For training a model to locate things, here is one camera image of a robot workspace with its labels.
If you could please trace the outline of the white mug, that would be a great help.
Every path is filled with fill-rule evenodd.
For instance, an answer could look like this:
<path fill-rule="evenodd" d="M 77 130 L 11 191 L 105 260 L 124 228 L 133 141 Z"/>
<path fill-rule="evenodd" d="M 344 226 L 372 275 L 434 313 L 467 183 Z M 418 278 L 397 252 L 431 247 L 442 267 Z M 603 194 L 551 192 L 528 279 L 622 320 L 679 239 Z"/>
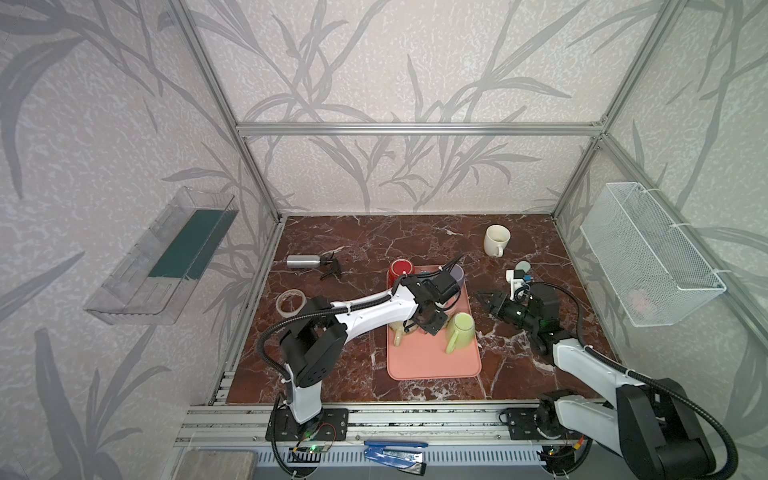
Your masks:
<path fill-rule="evenodd" d="M 502 225 L 491 225 L 486 229 L 484 251 L 489 257 L 500 258 L 511 239 L 510 231 Z"/>

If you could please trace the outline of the pink plastic tray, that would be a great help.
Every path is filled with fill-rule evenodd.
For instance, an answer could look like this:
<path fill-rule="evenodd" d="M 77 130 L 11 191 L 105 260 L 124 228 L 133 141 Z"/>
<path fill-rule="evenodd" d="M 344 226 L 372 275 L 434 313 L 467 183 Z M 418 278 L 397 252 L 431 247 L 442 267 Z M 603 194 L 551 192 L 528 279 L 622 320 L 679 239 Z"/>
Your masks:
<path fill-rule="evenodd" d="M 387 373 L 397 381 L 454 379 L 477 376 L 482 369 L 476 339 L 465 348 L 446 353 L 449 338 L 445 329 L 436 336 L 418 329 L 394 344 L 397 332 L 387 330 Z"/>

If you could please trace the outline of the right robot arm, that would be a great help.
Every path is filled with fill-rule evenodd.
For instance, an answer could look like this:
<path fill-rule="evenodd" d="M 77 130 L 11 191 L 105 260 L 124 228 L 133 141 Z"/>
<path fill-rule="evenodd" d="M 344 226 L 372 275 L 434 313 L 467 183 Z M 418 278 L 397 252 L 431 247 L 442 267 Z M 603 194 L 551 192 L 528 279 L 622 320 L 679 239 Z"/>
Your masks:
<path fill-rule="evenodd" d="M 568 389 L 541 395 L 533 416 L 540 435 L 577 432 L 623 458 L 638 479 L 731 478 L 739 453 L 725 427 L 679 383 L 650 378 L 587 344 L 581 308 L 575 331 L 563 327 L 559 297 L 567 292 L 532 282 L 513 293 L 476 295 L 494 320 L 525 332 L 540 355 L 604 400 L 598 404 Z"/>

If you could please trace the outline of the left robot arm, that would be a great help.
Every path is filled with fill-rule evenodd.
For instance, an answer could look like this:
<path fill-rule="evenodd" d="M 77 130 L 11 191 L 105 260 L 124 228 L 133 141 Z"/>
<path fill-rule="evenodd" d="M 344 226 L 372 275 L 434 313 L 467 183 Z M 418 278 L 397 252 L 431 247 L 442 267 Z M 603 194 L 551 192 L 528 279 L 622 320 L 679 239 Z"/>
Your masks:
<path fill-rule="evenodd" d="M 278 403 L 299 425 L 319 419 L 322 381 L 332 373 L 347 343 L 396 322 L 436 335 L 460 292 L 461 286 L 444 266 L 402 275 L 389 289 L 367 297 L 308 301 L 296 315 L 269 326 L 256 342 L 258 356 L 286 385 L 287 398 Z"/>

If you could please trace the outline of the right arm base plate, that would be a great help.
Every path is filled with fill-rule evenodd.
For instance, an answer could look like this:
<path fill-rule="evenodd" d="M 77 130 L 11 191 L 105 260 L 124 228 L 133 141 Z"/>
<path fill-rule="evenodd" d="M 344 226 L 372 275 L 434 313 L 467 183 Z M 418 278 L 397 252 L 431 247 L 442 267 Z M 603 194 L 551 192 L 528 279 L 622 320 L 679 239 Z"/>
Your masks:
<path fill-rule="evenodd" d="M 537 407 L 509 407 L 498 413 L 497 420 L 508 430 L 513 441 L 544 440 L 546 436 L 536 421 L 537 410 Z"/>

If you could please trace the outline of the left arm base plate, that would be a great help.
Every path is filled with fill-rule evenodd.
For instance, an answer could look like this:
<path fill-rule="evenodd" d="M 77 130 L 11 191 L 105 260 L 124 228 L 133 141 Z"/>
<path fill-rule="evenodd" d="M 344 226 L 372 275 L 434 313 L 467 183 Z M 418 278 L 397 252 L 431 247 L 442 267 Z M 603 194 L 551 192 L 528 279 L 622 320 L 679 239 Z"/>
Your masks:
<path fill-rule="evenodd" d="M 265 436 L 267 441 L 276 442 L 342 441 L 348 424 L 349 410 L 345 408 L 324 408 L 313 419 L 298 423 L 287 407 L 280 406 L 272 411 Z"/>

